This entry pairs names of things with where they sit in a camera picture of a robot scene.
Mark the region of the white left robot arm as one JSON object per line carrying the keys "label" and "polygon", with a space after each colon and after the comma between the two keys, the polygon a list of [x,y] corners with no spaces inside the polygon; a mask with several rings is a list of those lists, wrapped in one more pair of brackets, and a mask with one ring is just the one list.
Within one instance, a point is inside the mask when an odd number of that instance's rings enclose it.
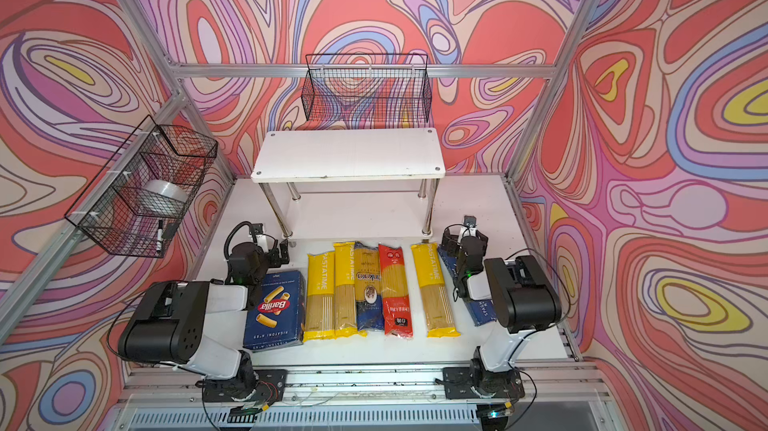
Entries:
{"label": "white left robot arm", "polygon": [[129,362],[177,366],[208,380],[250,381],[250,355],[204,331],[213,314],[250,311],[260,298],[267,271],[290,262],[289,244],[277,241],[265,252],[240,243],[227,257],[222,282],[164,281],[150,286],[122,331],[117,355]]}

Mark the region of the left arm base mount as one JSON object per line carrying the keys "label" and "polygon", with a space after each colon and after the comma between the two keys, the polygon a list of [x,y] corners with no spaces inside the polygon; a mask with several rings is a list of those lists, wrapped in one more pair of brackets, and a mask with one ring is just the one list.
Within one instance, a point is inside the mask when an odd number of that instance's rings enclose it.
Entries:
{"label": "left arm base mount", "polygon": [[288,371],[279,368],[255,369],[228,380],[201,379],[195,385],[205,403],[274,404],[283,399]]}

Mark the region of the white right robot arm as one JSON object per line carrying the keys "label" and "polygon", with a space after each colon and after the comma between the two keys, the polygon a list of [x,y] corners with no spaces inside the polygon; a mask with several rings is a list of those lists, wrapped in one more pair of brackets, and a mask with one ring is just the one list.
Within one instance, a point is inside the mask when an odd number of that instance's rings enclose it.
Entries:
{"label": "white right robot arm", "polygon": [[506,258],[488,257],[488,237],[475,226],[444,228],[438,253],[447,260],[452,298],[486,303],[496,327],[474,352],[476,379],[510,373],[530,339],[564,317],[562,299],[530,247]]}

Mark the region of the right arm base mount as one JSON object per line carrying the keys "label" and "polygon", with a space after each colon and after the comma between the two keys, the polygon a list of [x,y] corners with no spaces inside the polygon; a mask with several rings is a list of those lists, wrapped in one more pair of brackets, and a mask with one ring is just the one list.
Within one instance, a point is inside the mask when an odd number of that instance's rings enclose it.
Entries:
{"label": "right arm base mount", "polygon": [[490,372],[482,367],[444,367],[435,379],[449,400],[505,399],[512,403],[526,396],[523,380],[517,370]]}

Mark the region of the red spaghetti bag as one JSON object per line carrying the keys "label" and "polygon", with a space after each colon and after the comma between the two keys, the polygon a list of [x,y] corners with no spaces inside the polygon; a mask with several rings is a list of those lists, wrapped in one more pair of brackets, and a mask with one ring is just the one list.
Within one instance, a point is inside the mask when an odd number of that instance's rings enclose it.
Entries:
{"label": "red spaghetti bag", "polygon": [[378,245],[384,331],[403,339],[413,337],[409,289],[400,247]]}

